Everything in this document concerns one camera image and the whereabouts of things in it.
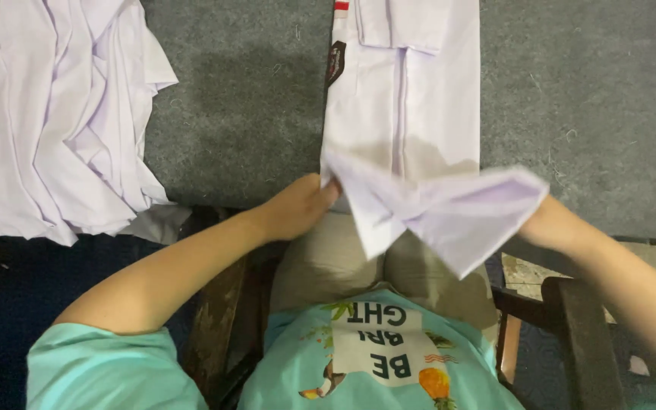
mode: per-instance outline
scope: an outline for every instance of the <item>stack of white shirts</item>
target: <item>stack of white shirts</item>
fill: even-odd
[[[407,229],[460,278],[548,194],[522,169],[479,172],[478,0],[337,0],[322,174],[368,257]]]
[[[0,235],[72,245],[168,202],[142,158],[176,82],[138,0],[0,0]]]

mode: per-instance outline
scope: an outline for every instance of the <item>gray felt table surface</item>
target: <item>gray felt table surface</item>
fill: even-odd
[[[247,208],[318,170],[332,0],[143,5],[181,81],[146,137],[171,199]],[[481,166],[523,164],[606,232],[656,238],[656,1],[480,8]]]

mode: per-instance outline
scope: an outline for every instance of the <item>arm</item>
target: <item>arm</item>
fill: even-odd
[[[656,269],[550,196],[520,234],[569,256],[615,318],[656,351]]]
[[[100,282],[55,320],[118,334],[157,331],[194,293],[252,249],[292,239],[315,225],[338,198],[313,173],[275,198],[139,260]]]

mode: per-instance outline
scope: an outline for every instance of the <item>embroidered patch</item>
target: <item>embroidered patch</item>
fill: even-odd
[[[345,43],[334,42],[328,55],[328,72],[326,72],[326,83],[331,86],[343,73],[345,65]]]
[[[333,10],[333,18],[346,18],[349,16],[349,3],[336,0]]]

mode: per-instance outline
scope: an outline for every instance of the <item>teal t-shirt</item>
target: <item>teal t-shirt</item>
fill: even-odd
[[[471,326],[388,290],[270,316],[239,408],[522,408]],[[28,357],[28,407],[206,408],[168,331],[117,336],[61,324]]]

